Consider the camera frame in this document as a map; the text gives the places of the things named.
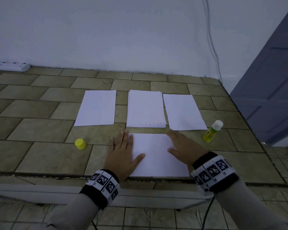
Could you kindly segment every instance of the power strip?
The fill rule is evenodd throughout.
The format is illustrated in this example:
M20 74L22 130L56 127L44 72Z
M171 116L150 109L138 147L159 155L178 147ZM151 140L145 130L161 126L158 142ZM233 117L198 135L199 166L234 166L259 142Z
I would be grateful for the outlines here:
M26 63L8 63L0 62L0 70L2 71L15 71L15 72L25 72L30 68L30 64Z

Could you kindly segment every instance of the hand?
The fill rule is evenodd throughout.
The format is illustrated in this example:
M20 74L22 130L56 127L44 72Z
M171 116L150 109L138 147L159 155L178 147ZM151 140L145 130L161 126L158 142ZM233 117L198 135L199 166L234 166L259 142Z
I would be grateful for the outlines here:
M127 130L122 131L114 149L114 138L111 138L110 147L104 164L105 170L110 170L118 177L120 182L125 181L145 157L142 153L132 161L133 135L128 142Z
M179 132L169 130L167 135L171 138L176 148L176 150L168 148L167 151L186 165L192 166L197 159L208 153L208 150Z

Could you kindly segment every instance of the gray door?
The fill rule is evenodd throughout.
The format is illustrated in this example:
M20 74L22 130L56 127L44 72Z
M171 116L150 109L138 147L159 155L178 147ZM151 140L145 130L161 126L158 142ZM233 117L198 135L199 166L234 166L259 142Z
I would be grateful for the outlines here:
M288 136L288 13L230 96L260 142Z

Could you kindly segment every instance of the yellow bottle cap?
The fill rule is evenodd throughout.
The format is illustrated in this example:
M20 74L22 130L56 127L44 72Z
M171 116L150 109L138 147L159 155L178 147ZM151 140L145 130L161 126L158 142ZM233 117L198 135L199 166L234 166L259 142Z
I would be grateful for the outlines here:
M84 149L86 146L86 143L84 142L83 139L77 139L75 141L75 145L77 146L78 149Z

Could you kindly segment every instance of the paper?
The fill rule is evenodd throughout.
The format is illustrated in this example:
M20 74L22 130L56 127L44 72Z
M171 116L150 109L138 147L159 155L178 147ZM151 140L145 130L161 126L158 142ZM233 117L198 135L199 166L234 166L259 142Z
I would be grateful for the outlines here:
M192 95L164 94L163 99L172 130L207 130Z
M177 160L167 149L174 148L165 134L133 134L132 159L145 153L131 177L189 177L187 165Z
M127 127L166 127L162 93L131 90L128 94Z
M85 91L74 126L114 124L116 90Z

